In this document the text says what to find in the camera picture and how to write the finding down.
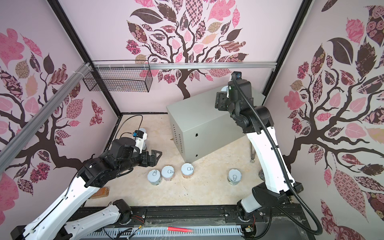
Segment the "yellow label can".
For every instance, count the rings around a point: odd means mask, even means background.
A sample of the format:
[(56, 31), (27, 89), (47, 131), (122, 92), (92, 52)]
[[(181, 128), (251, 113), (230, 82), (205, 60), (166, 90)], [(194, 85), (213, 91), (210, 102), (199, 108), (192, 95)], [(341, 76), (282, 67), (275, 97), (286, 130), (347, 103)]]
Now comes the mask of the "yellow label can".
[(225, 93), (227, 93), (227, 92), (228, 92), (228, 89), (229, 89), (228, 86), (224, 86), (223, 88), (221, 88), (221, 92), (225, 92)]

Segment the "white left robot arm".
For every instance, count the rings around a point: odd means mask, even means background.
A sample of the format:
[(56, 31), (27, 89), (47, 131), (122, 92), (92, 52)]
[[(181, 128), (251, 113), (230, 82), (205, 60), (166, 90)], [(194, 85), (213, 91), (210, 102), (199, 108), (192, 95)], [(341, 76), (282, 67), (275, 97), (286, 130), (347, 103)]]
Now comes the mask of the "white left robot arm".
[(11, 231), (13, 240), (78, 240), (107, 225), (126, 225), (132, 209), (124, 200), (82, 219), (70, 222), (73, 214), (107, 182), (131, 173), (134, 167), (155, 167), (162, 152), (142, 149), (142, 142), (131, 138), (114, 140), (109, 150), (87, 160), (68, 188), (34, 221)]

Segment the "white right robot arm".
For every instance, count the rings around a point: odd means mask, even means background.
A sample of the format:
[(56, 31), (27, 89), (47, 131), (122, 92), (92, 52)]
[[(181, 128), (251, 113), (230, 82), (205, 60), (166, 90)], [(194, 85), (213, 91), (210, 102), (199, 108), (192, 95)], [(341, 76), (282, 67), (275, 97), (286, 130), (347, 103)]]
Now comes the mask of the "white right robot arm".
[(289, 203), (293, 190), (302, 190), (288, 171), (278, 147), (274, 122), (264, 106), (254, 106), (252, 86), (247, 80), (231, 80), (217, 93), (215, 107), (227, 111), (247, 135), (264, 173), (264, 183), (252, 189), (237, 203), (241, 220), (248, 220), (255, 212)]

